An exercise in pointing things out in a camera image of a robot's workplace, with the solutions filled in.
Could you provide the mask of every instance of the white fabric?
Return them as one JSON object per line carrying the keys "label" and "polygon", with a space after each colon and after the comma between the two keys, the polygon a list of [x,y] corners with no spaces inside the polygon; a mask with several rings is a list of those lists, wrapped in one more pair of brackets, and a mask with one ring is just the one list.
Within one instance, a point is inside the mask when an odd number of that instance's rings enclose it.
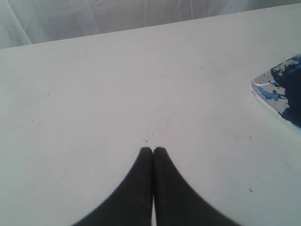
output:
{"label": "white fabric", "polygon": [[0,0],[0,48],[297,2],[301,0]]}

